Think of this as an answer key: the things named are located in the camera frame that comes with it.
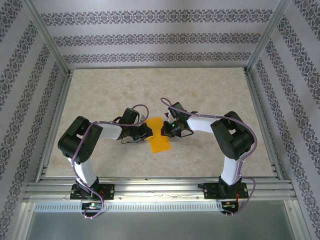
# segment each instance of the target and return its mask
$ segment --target orange towel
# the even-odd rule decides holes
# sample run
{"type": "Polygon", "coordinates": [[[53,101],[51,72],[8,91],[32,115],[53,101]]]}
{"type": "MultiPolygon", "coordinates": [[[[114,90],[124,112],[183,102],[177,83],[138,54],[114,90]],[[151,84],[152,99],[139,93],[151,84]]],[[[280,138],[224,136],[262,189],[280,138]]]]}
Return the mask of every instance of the orange towel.
{"type": "Polygon", "coordinates": [[[161,128],[164,125],[161,117],[149,118],[146,121],[146,125],[152,129],[153,137],[149,138],[151,152],[153,154],[170,150],[171,146],[169,139],[166,136],[161,136],[161,128]]]}

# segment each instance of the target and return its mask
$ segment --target striped wall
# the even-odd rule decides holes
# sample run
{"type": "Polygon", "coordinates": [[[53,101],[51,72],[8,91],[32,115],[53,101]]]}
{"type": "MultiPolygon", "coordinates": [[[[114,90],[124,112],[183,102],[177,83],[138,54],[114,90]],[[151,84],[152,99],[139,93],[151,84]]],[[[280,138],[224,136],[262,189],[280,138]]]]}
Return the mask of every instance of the striped wall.
{"type": "Polygon", "coordinates": [[[17,0],[0,0],[0,240],[10,239],[65,76],[17,0]]]}
{"type": "Polygon", "coordinates": [[[244,67],[279,0],[36,0],[70,69],[244,67]]]}
{"type": "Polygon", "coordinates": [[[312,239],[320,239],[319,27],[319,1],[292,1],[251,74],[312,239]]]}

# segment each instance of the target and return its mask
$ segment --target yellow fabric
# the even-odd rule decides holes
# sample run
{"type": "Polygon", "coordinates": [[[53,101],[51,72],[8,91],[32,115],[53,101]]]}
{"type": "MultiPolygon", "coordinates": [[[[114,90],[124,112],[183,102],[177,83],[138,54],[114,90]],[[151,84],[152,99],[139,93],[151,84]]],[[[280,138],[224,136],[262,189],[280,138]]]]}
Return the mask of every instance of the yellow fabric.
{"type": "Polygon", "coordinates": [[[171,146],[169,139],[166,136],[161,136],[161,128],[164,125],[161,117],[149,118],[146,121],[146,125],[152,129],[153,137],[149,138],[151,152],[153,154],[170,150],[171,146]]]}

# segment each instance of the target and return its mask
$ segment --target wallpaper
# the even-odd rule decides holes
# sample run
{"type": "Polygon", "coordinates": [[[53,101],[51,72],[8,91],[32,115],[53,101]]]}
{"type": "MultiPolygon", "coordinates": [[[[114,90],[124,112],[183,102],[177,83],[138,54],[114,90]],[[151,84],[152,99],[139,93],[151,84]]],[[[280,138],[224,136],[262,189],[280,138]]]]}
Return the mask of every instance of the wallpaper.
{"type": "Polygon", "coordinates": [[[65,76],[21,3],[0,1],[0,240],[35,180],[65,76]]]}
{"type": "Polygon", "coordinates": [[[320,239],[320,9],[290,3],[251,74],[311,238],[320,239]]]}
{"type": "Polygon", "coordinates": [[[244,67],[278,0],[37,0],[70,69],[244,67]]]}

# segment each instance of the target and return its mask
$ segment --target marble surface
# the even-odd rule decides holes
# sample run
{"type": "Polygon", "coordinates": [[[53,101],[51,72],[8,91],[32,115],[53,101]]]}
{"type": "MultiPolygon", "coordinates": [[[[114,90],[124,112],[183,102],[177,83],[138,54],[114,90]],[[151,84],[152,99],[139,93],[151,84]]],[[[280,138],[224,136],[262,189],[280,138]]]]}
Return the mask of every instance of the marble surface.
{"type": "MultiPolygon", "coordinates": [[[[75,70],[57,137],[49,160],[47,177],[68,177],[73,172],[57,147],[59,138],[77,116],[90,121],[111,121],[127,107],[146,104],[150,118],[166,119],[166,97],[180,102],[187,111],[224,115],[235,111],[256,133],[258,147],[246,159],[243,176],[273,176],[257,116],[242,68],[147,68],[75,70]]],[[[143,108],[137,108],[142,114],[143,108]]],[[[151,153],[148,141],[121,144],[105,139],[91,156],[100,177],[218,177],[224,164],[213,134],[170,139],[171,150],[151,153]]]]}

